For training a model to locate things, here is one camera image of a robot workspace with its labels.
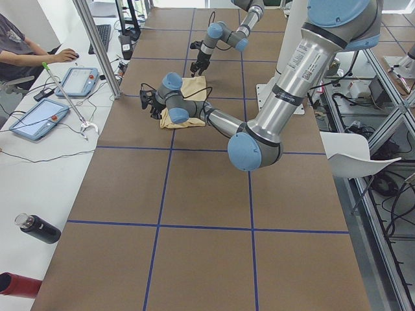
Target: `black keyboard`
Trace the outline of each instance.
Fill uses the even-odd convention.
[[[99,36],[102,44],[104,44],[105,51],[108,52],[108,44],[110,43],[111,25],[97,25]],[[95,54],[92,44],[89,45],[88,54]]]

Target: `black bottle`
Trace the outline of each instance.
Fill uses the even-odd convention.
[[[24,233],[34,236],[48,244],[55,243],[60,238],[60,230],[58,228],[36,215],[19,214],[14,220],[14,223]]]

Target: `blue tablet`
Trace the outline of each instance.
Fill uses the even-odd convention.
[[[73,67],[68,69],[61,85],[69,97],[86,97],[91,93],[98,78],[97,68]],[[54,93],[57,97],[64,97],[59,89]]]
[[[44,98],[9,127],[9,130],[31,141],[37,141],[48,134],[68,111],[69,107],[65,104]]]

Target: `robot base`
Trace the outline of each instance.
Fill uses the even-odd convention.
[[[399,61],[402,59],[402,56],[384,56],[383,58],[389,67],[393,67],[399,63]],[[396,67],[394,68],[394,72],[401,75],[404,79],[415,79],[415,66],[412,65],[411,69],[412,70],[406,70],[400,67]]]
[[[264,93],[263,90],[267,86],[267,84],[257,84],[257,103],[258,103],[258,110],[261,110],[262,106],[264,106],[265,100],[268,97],[269,93]],[[295,115],[303,115],[305,113],[303,105],[298,106],[296,111],[294,112]]]

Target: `white desk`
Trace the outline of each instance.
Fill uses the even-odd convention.
[[[97,18],[95,22],[97,25],[111,24],[114,30],[116,20]],[[75,63],[83,67],[96,67],[102,74],[96,56],[88,54],[89,40],[81,22],[62,44],[61,49],[68,47],[76,50],[80,57],[71,63],[51,64],[49,67],[55,75],[62,79],[68,68],[76,66]],[[117,54],[122,56],[118,32],[115,30],[112,32],[112,40],[108,48],[110,61],[118,58]],[[118,62],[113,62],[112,65],[115,69]],[[44,71],[32,88],[43,85],[48,77],[49,75]],[[36,103],[33,96],[37,92],[28,94],[17,110],[27,111],[33,107]],[[55,95],[50,96],[50,99],[67,104],[65,100],[58,99]],[[113,102],[109,86],[107,84],[102,86],[90,100],[97,106],[93,122],[102,131]],[[86,119],[89,119],[94,107],[85,101],[79,110]],[[8,129],[15,121],[15,118],[9,118],[3,130]],[[80,121],[74,111],[70,111],[62,122],[74,130],[80,129]],[[51,133],[38,142],[25,140],[11,132],[1,132],[0,148],[10,154],[32,160],[50,159],[60,155],[94,150],[98,135],[93,128],[88,128],[86,135],[89,141],[64,125],[57,125]],[[2,201],[0,207],[0,273],[10,272],[43,279],[56,244],[49,245],[20,232],[19,228],[14,225],[14,218],[19,213],[37,214],[62,230],[91,157],[92,153],[88,153],[46,163],[29,163],[0,154],[0,197]],[[33,302],[33,299],[0,295],[0,310],[30,310]]]

